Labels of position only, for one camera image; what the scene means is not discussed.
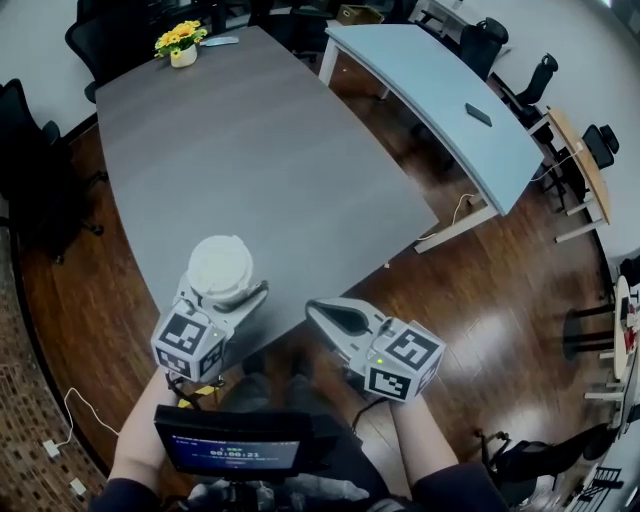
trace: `gray table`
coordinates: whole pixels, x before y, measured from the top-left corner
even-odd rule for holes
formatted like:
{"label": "gray table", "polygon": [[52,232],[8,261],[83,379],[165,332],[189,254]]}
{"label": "gray table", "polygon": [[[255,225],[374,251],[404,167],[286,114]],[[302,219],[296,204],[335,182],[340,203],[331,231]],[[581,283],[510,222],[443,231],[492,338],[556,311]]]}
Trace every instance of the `gray table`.
{"label": "gray table", "polygon": [[[338,51],[391,90],[440,140],[486,206],[416,245],[424,252],[497,214],[506,215],[544,155],[513,113],[466,64],[416,25],[331,26],[319,78],[328,84]],[[486,113],[489,127],[467,114]]]}
{"label": "gray table", "polygon": [[98,90],[97,109],[118,211],[158,308],[201,239],[236,234],[249,247],[271,292],[239,340],[246,353],[436,218],[309,69],[257,27],[237,35],[237,45],[201,49],[189,68],[134,69]]}

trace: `light blue table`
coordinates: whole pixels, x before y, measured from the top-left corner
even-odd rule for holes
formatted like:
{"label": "light blue table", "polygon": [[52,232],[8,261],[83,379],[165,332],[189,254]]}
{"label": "light blue table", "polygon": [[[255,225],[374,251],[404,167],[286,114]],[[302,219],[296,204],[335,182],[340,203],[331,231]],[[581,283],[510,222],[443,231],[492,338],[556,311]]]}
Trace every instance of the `light blue table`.
{"label": "light blue table", "polygon": [[[350,55],[431,130],[486,203],[417,244],[417,252],[435,247],[498,213],[509,213],[544,156],[486,83],[415,25],[332,26],[327,34],[320,80],[329,84],[338,50]],[[465,103],[485,112],[493,126],[468,115]]]}

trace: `wooden desk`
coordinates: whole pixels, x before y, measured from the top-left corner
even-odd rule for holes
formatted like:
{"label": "wooden desk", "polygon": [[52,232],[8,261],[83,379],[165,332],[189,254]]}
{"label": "wooden desk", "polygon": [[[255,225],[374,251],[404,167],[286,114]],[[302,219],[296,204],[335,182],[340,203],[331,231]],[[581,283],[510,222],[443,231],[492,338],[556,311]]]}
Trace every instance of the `wooden desk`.
{"label": "wooden desk", "polygon": [[588,183],[593,196],[580,206],[568,210],[567,215],[573,215],[592,204],[597,204],[602,215],[602,218],[599,220],[557,237],[556,242],[560,243],[584,233],[588,233],[589,231],[593,231],[601,226],[611,224],[611,202],[609,200],[609,189],[607,188],[607,184],[604,181],[598,164],[596,164],[596,161],[593,159],[587,145],[571,125],[564,112],[557,108],[550,109],[543,118],[529,130],[529,133],[537,132],[546,124],[550,124],[553,127],[554,132],[557,133],[564,141],[564,144],[570,154],[575,153],[573,160],[578,166],[578,169],[580,169],[585,181]]}

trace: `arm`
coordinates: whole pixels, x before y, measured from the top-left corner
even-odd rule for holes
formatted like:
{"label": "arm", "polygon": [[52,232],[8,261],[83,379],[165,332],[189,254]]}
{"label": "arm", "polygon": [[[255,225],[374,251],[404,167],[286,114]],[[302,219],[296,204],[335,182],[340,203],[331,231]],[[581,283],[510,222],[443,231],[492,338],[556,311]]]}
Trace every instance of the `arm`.
{"label": "arm", "polygon": [[422,397],[409,403],[391,403],[402,461],[412,487],[421,478],[455,466],[458,458]]}
{"label": "arm", "polygon": [[109,480],[126,478],[156,492],[165,450],[153,425],[156,407],[176,405],[178,397],[167,387],[158,368],[122,427]]}

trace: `cup lid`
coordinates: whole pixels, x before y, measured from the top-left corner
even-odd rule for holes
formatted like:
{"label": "cup lid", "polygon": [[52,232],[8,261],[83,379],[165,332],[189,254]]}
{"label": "cup lid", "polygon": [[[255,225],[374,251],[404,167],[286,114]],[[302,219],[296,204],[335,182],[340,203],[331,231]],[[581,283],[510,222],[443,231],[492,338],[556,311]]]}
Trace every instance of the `cup lid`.
{"label": "cup lid", "polygon": [[244,291],[252,274],[251,253],[237,236],[205,238],[191,253],[187,268],[191,287],[211,298],[227,298]]}

